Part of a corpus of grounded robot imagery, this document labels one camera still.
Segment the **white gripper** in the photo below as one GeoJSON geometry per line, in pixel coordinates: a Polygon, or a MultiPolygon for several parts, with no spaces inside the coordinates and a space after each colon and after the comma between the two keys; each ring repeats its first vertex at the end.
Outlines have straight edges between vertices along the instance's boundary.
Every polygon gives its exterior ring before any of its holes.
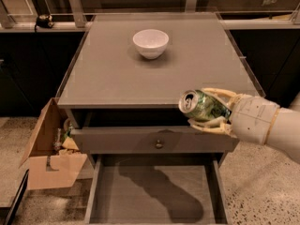
{"type": "Polygon", "coordinates": [[[234,91],[219,88],[203,88],[202,107],[205,110],[222,105],[232,110],[231,124],[223,116],[207,122],[189,118],[192,128],[200,132],[237,137],[247,143],[264,144],[271,124],[279,111],[279,106],[263,97],[237,94],[234,91]]]}

